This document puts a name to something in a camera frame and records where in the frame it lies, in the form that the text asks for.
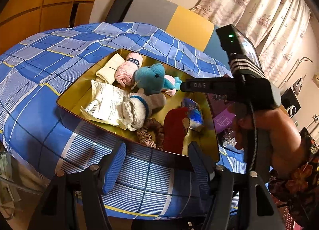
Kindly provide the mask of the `person's right hand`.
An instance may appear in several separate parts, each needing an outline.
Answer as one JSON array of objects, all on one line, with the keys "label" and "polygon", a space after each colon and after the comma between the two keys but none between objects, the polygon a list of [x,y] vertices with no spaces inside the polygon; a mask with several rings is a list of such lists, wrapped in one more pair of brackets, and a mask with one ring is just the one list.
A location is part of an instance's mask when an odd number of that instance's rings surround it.
[{"label": "person's right hand", "polygon": [[247,146],[245,133],[254,126],[269,133],[273,156],[271,166],[280,177],[287,177],[306,159],[307,148],[302,142],[294,122],[281,110],[262,110],[255,112],[255,123],[252,117],[234,118],[235,148]]}]

